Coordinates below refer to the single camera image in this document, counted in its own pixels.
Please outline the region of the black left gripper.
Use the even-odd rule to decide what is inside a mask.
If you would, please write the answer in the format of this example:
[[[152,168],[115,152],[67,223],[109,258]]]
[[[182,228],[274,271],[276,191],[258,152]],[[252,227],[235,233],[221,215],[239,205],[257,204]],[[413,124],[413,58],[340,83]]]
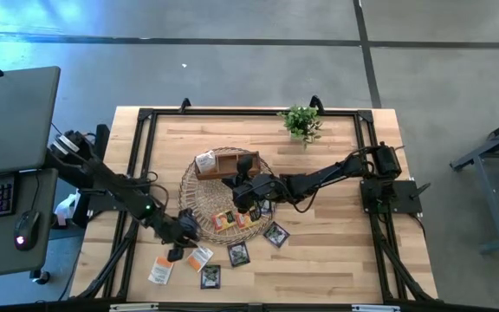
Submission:
[[[162,244],[174,244],[167,253],[168,262],[176,262],[184,257],[184,248],[197,248],[199,223],[190,208],[181,210],[174,218],[165,215],[162,223]]]

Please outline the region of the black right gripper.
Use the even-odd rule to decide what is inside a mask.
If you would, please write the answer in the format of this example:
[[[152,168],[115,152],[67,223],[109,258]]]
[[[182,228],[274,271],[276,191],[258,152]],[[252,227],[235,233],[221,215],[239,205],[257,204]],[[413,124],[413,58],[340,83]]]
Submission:
[[[237,161],[237,176],[248,178],[253,166],[253,157],[250,154],[241,155]],[[233,204],[239,212],[248,212],[252,222],[262,216],[262,209],[254,207],[257,202],[269,200],[281,203],[285,200],[285,185],[273,174],[257,174],[253,179],[246,179],[232,188]]]

